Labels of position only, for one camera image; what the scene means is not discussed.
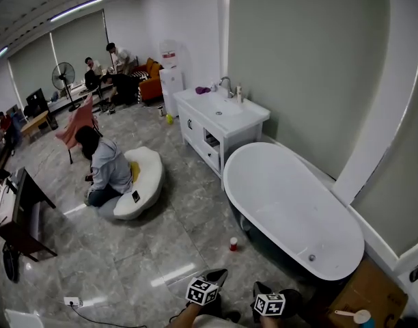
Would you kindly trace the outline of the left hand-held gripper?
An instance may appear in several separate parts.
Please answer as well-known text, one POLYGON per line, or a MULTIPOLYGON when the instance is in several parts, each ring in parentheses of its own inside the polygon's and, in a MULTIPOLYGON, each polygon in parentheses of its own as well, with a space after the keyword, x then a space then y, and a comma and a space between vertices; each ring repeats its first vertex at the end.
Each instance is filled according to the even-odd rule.
POLYGON ((227 269, 208 269, 193 277, 188 284, 185 299, 197 305, 212 303, 228 276, 227 269))

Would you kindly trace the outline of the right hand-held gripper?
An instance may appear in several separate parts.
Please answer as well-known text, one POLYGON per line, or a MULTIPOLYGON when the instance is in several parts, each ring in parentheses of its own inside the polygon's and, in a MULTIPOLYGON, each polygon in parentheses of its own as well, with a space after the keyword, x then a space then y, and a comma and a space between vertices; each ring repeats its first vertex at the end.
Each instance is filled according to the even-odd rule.
POLYGON ((261 316, 281 316, 285 308, 285 296, 273 294, 273 290, 262 282, 256 281, 253 284, 253 296, 255 302, 253 309, 261 316))

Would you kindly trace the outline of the white oval bathtub dark outside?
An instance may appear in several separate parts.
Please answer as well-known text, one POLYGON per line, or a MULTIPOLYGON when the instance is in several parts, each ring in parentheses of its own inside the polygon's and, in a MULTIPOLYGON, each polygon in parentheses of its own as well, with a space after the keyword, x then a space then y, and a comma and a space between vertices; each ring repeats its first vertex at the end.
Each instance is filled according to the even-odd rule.
POLYGON ((223 186, 234 208, 312 275, 337 281, 360 264, 360 225, 291 150, 240 147, 225 164, 223 186))

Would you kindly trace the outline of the person's left forearm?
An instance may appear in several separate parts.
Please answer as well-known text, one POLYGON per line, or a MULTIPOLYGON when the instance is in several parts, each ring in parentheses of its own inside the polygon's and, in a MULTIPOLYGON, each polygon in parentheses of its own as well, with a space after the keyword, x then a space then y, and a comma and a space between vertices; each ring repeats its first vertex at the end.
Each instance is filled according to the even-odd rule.
POLYGON ((192 328, 196 317, 199 315, 203 306, 196 303, 190 303, 177 318, 175 318, 170 328, 192 328))

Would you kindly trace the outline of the white curved lounge seat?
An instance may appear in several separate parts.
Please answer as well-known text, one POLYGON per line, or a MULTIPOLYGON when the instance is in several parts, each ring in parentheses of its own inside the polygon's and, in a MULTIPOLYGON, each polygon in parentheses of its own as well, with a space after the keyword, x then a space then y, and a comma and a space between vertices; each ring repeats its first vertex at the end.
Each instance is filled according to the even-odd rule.
POLYGON ((115 197, 94 210, 105 219, 131 220, 137 218, 158 200, 165 179, 165 168, 158 152, 145 146, 124 153, 126 159, 138 162, 140 174, 130 193, 115 197), (134 203, 133 191, 137 191, 140 200, 134 203))

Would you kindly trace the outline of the person's black trousers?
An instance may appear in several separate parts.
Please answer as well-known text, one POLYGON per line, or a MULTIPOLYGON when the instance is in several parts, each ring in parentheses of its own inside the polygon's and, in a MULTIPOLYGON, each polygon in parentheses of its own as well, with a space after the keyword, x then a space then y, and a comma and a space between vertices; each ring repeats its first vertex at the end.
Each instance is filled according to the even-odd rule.
POLYGON ((238 323, 241 318, 239 311, 227 311, 222 308, 222 298, 220 294, 217 295, 214 301, 202 307, 198 316, 201 315, 209 315, 223 320, 228 320, 233 323, 238 323))

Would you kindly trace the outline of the black mesh waste bin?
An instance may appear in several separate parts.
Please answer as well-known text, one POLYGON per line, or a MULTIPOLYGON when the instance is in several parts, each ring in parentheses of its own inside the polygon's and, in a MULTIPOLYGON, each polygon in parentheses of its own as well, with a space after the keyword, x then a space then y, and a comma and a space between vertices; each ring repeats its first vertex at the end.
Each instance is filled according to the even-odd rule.
POLYGON ((303 297, 300 292, 294 289, 281 290, 279 294, 285 298, 285 306, 281 313, 281 318, 291 318, 302 308, 303 297))

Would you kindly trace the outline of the person's beige shirt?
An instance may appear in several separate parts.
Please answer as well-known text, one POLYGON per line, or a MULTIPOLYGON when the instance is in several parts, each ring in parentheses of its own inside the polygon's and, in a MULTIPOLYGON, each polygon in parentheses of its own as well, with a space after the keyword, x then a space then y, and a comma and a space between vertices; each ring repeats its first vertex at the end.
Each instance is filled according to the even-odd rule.
POLYGON ((229 321, 211 315, 197 316, 192 328, 231 328, 229 321))

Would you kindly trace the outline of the white vanity cabinet with sink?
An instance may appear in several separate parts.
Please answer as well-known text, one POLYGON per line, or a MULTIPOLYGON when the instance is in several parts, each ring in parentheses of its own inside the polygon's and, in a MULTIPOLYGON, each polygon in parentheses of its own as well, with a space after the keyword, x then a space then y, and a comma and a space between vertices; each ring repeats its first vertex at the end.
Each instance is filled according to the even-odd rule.
POLYGON ((219 177, 229 156, 239 147, 259 141, 270 111, 244 99, 229 98, 227 90, 198 94, 194 89, 174 95, 182 140, 219 177))

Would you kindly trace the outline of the white water dispenser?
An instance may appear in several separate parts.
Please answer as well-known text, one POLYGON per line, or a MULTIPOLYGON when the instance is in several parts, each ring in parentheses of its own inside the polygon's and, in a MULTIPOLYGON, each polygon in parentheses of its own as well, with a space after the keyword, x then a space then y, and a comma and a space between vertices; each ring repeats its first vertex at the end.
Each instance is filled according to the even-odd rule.
POLYGON ((162 69, 159 72, 166 113, 178 117, 178 106, 174 94, 184 90, 182 71, 179 68, 162 69))

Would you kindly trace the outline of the white plastic chair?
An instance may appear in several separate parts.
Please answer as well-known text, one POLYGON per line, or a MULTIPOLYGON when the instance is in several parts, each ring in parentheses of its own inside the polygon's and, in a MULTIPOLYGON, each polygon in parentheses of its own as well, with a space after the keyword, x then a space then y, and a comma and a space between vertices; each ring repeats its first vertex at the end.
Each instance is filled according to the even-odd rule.
POLYGON ((44 328, 41 319, 35 314, 5 309, 5 317, 10 328, 44 328))

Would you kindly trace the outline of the black bag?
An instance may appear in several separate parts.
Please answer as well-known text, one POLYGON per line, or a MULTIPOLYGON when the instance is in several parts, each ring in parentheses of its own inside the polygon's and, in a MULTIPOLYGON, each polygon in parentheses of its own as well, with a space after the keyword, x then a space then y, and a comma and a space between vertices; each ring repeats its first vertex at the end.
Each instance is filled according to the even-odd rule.
POLYGON ((10 281, 17 283, 19 276, 20 252, 7 242, 4 243, 2 252, 5 273, 10 281))

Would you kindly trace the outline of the clear water jug red label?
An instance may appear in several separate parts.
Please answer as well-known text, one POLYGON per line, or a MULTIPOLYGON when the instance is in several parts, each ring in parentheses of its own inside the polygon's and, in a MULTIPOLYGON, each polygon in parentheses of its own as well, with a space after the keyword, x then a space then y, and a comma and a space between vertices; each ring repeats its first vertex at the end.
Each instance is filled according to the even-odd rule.
POLYGON ((173 69, 178 67, 177 43, 175 40, 163 40, 159 44, 159 50, 163 68, 173 69))

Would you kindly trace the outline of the black monitor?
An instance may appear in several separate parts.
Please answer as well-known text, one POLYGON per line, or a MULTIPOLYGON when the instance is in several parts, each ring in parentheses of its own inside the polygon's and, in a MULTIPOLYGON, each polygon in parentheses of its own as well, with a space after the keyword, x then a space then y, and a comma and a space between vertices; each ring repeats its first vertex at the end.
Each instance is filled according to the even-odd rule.
POLYGON ((27 97, 23 113, 28 118, 35 118, 45 111, 48 111, 48 104, 40 88, 27 97))

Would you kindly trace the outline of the ceiling strip light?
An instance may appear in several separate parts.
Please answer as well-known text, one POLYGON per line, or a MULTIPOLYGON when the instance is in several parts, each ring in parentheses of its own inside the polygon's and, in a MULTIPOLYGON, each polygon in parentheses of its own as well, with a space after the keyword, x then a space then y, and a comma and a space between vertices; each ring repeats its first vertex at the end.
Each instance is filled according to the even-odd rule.
POLYGON ((80 10, 83 10, 85 8, 91 7, 93 5, 96 5, 97 3, 102 2, 103 0, 89 0, 86 1, 85 3, 79 4, 77 6, 74 6, 73 8, 67 9, 63 12, 60 12, 59 14, 54 15, 51 19, 50 22, 54 23, 55 21, 58 21, 64 17, 66 17, 67 15, 73 14, 75 12, 78 12, 80 10))

